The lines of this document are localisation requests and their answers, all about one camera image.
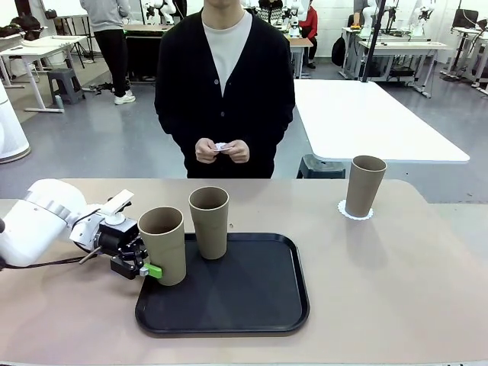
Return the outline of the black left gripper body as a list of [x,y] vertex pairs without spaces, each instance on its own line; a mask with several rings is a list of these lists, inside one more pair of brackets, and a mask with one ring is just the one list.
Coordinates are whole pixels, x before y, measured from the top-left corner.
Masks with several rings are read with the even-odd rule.
[[137,222],[126,219],[117,225],[102,222],[98,227],[97,247],[105,255],[132,252],[132,243],[138,238]]

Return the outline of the person's right hand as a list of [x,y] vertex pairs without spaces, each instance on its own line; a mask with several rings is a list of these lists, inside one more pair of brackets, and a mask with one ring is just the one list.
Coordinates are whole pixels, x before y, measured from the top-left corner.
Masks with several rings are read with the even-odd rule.
[[211,164],[215,162],[217,155],[215,143],[208,138],[200,138],[195,145],[195,155],[198,162]]

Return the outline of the person's left hand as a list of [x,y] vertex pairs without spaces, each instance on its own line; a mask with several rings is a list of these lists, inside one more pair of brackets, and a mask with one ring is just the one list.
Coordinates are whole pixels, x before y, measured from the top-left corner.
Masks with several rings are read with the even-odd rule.
[[234,140],[227,143],[223,148],[223,152],[236,164],[243,164],[249,161],[249,147],[243,140]]

